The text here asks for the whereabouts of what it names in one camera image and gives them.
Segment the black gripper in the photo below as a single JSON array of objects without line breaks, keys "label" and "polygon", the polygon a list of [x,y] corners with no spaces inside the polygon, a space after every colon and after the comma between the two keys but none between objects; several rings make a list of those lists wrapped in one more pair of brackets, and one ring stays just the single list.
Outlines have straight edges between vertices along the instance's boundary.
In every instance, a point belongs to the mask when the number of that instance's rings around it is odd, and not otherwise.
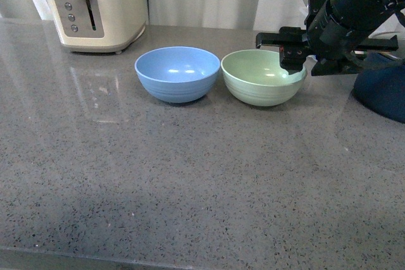
[{"label": "black gripper", "polygon": [[397,50],[398,39],[369,36],[397,14],[398,0],[308,0],[304,29],[282,27],[277,33],[261,32],[256,36],[256,47],[277,46],[280,66],[290,75],[303,69],[308,56],[316,58],[313,76],[383,70],[398,62],[371,64],[365,57],[372,51]]}]

